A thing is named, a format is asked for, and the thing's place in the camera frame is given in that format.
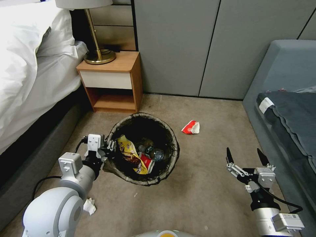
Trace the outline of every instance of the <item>lamp base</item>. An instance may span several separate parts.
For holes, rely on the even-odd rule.
[[[112,50],[102,50],[101,55],[102,58],[100,59],[96,51],[90,51],[83,57],[83,59],[89,64],[106,64],[112,62],[116,58],[115,52]]]

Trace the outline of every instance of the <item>yellow snack bag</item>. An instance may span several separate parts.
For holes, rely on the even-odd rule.
[[[125,135],[118,138],[119,149],[125,160],[133,165],[133,170],[137,174],[148,174],[148,170],[143,161],[139,158],[134,144]]]

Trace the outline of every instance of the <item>table lamp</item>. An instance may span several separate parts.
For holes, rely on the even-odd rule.
[[[89,64],[105,64],[113,61],[116,56],[112,50],[101,52],[95,35],[89,8],[105,7],[112,4],[112,0],[56,0],[56,6],[64,9],[84,9],[90,25],[92,37],[95,43],[96,52],[90,51],[84,56],[84,60]]]

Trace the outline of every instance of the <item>bed frame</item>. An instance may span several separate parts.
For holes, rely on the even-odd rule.
[[[81,86],[42,115],[0,155],[0,230],[31,201],[35,184],[48,175],[88,108]]]
[[[259,112],[260,92],[285,89],[293,92],[316,85],[316,41],[275,40],[271,43],[258,72],[243,100],[243,105],[259,143],[269,161],[276,165],[276,179],[287,201],[301,205],[305,225],[303,237],[315,236],[316,215],[299,181],[287,164],[288,155],[277,135]]]

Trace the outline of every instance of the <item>white label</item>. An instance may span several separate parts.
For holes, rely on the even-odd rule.
[[[264,114],[271,105],[274,105],[274,103],[268,97],[265,97],[263,101],[261,101],[259,109]]]

